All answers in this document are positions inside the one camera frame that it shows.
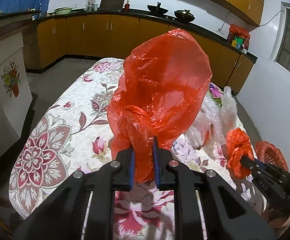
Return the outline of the person's right hand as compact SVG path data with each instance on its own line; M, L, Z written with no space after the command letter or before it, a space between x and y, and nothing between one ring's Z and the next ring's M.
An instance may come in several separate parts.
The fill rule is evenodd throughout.
M269 224L274 232L281 236L290 226L290 216L275 210L267 204L265 210L262 212L261 217Z

